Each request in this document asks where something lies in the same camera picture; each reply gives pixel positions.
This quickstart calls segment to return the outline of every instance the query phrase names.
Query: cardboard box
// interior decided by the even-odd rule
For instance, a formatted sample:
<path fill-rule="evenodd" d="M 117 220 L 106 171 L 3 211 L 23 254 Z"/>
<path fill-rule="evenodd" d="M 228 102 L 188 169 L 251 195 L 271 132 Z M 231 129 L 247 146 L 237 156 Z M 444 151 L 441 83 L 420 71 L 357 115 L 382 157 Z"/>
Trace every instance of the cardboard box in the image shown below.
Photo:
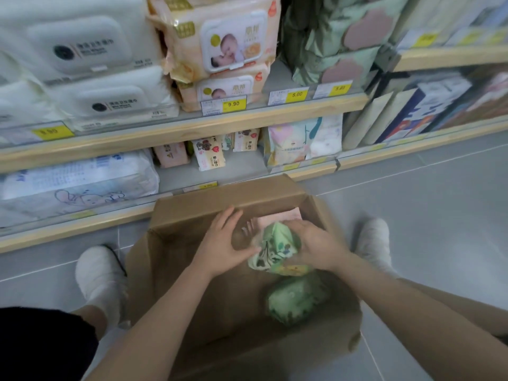
<path fill-rule="evenodd" d="M 232 243 L 236 249 L 248 244 L 241 231 L 247 220 L 295 207 L 300 208 L 303 219 L 343 238 L 324 202 L 308 195 L 287 175 L 160 199 L 149 231 L 132 247 L 126 259 L 129 313 L 133 324 L 191 263 L 212 219 L 227 205 L 244 211 L 233 233 Z M 245 262 L 215 278 L 187 329 L 171 379 L 186 378 L 220 363 L 232 362 L 256 348 L 270 346 L 273 349 L 281 340 L 288 342 L 315 334 L 333 338 L 329 345 L 323 343 L 326 352 L 317 356 L 318 360 L 327 361 L 351 352 L 360 339 L 359 301 L 334 275 L 325 272 L 320 275 L 335 293 L 332 300 L 318 308 L 309 320 L 289 329 L 266 313 L 266 295 L 284 277 L 252 270 Z M 313 352 L 319 352 L 319 348 L 314 349 L 316 346 Z M 308 351 L 308 345 L 304 344 L 302 349 Z"/>

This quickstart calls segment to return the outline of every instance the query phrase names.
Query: foot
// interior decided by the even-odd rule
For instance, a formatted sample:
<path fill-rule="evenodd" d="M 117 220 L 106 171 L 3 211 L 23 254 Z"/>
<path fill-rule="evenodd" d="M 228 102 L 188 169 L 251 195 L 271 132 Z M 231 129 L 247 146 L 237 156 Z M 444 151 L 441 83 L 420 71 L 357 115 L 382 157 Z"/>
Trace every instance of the foot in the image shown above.
<path fill-rule="evenodd" d="M 400 277 L 392 267 L 390 231 L 383 219 L 373 218 L 363 225 L 356 254 L 392 277 Z"/>
<path fill-rule="evenodd" d="M 104 312 L 106 331 L 125 322 L 127 277 L 113 250 L 105 246 L 86 250 L 76 264 L 76 282 L 86 304 Z"/>

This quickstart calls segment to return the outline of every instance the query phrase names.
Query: person's left hand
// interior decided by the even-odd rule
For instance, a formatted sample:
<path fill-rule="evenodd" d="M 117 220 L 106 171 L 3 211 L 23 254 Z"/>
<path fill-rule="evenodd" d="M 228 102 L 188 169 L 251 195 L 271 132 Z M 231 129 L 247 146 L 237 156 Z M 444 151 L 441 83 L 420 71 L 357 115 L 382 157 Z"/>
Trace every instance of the person's left hand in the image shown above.
<path fill-rule="evenodd" d="M 260 251 L 260 247 L 251 246 L 244 250 L 235 250 L 231 237 L 243 211 L 228 207 L 213 219 L 210 228 L 196 251 L 191 265 L 210 279 L 225 273 Z"/>

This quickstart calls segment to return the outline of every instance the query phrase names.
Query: person's right hand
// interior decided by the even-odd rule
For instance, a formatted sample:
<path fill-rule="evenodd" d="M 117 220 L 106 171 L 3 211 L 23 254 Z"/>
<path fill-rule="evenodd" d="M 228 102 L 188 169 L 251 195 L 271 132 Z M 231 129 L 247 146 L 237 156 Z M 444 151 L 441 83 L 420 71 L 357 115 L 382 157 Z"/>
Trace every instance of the person's right hand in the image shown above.
<path fill-rule="evenodd" d="M 339 243 L 330 233 L 308 220 L 287 220 L 283 223 L 298 234 L 302 242 L 299 254 L 288 261 L 296 263 L 298 260 L 315 269 L 333 271 L 340 257 L 351 253 L 345 244 Z"/>

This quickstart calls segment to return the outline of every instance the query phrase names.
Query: black circle logo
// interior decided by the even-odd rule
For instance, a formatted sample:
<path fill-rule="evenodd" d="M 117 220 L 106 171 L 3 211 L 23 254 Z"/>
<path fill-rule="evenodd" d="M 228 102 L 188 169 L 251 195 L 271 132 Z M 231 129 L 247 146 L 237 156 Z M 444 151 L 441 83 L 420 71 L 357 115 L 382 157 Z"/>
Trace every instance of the black circle logo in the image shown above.
<path fill-rule="evenodd" d="M 106 107 L 102 103 L 95 103 L 95 104 L 92 105 L 92 108 L 94 110 L 96 110 L 97 112 L 104 112 L 104 111 L 107 111 L 107 109 L 108 109 L 108 107 Z"/>
<path fill-rule="evenodd" d="M 74 52 L 71 48 L 66 47 L 64 45 L 56 45 L 53 47 L 53 52 L 55 53 L 56 57 L 62 59 L 62 60 L 72 60 L 74 59 Z"/>

